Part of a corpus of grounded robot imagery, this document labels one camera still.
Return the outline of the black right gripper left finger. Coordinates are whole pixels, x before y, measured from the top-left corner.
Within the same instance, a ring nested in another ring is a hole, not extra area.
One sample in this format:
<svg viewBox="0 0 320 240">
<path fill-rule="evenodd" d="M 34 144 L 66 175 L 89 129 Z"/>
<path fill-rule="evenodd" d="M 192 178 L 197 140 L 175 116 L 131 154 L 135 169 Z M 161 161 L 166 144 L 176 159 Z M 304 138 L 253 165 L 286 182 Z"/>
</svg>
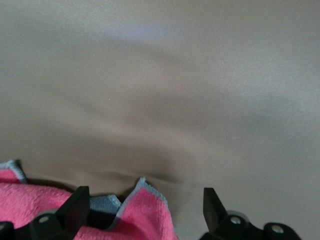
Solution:
<svg viewBox="0 0 320 240">
<path fill-rule="evenodd" d="M 80 186 L 54 213 L 42 213 L 20 228 L 0 222 L 0 240 L 74 240 L 89 213 L 89 187 Z"/>
</svg>

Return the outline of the pink and grey towel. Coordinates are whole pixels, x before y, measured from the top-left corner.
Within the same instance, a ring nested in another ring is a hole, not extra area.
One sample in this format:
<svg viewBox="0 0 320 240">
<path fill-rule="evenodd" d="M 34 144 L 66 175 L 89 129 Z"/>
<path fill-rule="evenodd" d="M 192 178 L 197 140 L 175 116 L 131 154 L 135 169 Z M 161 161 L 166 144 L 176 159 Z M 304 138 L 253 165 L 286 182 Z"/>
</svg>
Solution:
<svg viewBox="0 0 320 240">
<path fill-rule="evenodd" d="M 0 162 L 0 222 L 15 229 L 55 213 L 74 192 L 28 183 L 18 161 Z M 73 240 L 179 240 L 166 199 L 144 178 L 124 201 L 111 194 L 89 195 L 89 202 L 86 223 Z"/>
</svg>

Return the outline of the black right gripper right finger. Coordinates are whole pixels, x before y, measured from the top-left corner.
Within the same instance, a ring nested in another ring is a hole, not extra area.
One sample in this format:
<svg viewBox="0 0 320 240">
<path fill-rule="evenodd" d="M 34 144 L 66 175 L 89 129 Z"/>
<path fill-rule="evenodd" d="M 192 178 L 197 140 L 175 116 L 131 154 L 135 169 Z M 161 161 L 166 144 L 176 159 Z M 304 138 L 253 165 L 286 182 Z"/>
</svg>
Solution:
<svg viewBox="0 0 320 240">
<path fill-rule="evenodd" d="M 288 225 L 268 222 L 260 229 L 244 213 L 226 210 L 211 187 L 203 190 L 203 216 L 208 232 L 199 240 L 300 240 Z"/>
</svg>

